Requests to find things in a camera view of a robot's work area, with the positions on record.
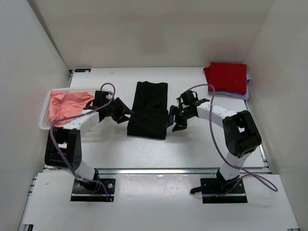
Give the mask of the black t shirt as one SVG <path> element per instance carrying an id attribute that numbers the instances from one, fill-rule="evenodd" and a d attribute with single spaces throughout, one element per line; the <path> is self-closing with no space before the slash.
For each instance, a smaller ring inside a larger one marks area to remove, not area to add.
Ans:
<path id="1" fill-rule="evenodd" d="M 132 106 L 127 135 L 164 140 L 167 134 L 168 84 L 138 82 Z"/>

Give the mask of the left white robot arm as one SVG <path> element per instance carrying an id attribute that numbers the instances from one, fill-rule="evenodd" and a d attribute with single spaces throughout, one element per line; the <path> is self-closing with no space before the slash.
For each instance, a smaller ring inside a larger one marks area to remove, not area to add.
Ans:
<path id="1" fill-rule="evenodd" d="M 133 111 L 111 92 L 95 91 L 94 99 L 85 105 L 80 115 L 73 116 L 73 120 L 63 127 L 51 127 L 45 164 L 69 172 L 83 181 L 91 192 L 98 190 L 101 185 L 99 173 L 82 160 L 81 138 L 107 117 L 121 124 L 129 121 L 128 116 L 132 114 Z"/>

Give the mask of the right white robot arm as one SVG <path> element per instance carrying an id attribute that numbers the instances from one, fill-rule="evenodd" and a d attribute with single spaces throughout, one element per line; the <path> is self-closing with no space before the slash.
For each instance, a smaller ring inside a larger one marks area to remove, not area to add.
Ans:
<path id="1" fill-rule="evenodd" d="M 174 126 L 173 132 L 184 130 L 188 119 L 197 117 L 209 121 L 212 136 L 212 124 L 223 129 L 228 153 L 217 171 L 216 188 L 225 193 L 233 187 L 246 159 L 262 143 L 262 139 L 250 112 L 222 108 L 214 105 L 213 99 L 198 99 L 196 92 L 185 91 L 177 98 L 178 105 L 170 107 L 166 126 Z"/>

